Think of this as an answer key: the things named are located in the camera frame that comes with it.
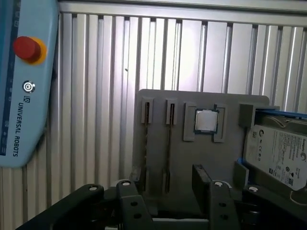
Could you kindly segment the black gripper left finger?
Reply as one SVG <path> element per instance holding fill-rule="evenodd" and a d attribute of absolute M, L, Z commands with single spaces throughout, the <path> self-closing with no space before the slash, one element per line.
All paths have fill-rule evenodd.
<path fill-rule="evenodd" d="M 104 189 L 86 184 L 19 227 L 21 230 L 152 230 L 153 219 L 129 180 Z"/>

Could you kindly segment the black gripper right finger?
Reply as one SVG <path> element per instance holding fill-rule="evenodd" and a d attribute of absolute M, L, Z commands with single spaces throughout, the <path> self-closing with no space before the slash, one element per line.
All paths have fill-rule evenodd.
<path fill-rule="evenodd" d="M 305 230 L 307 209 L 259 185 L 240 192 L 193 165 L 193 193 L 211 230 Z"/>

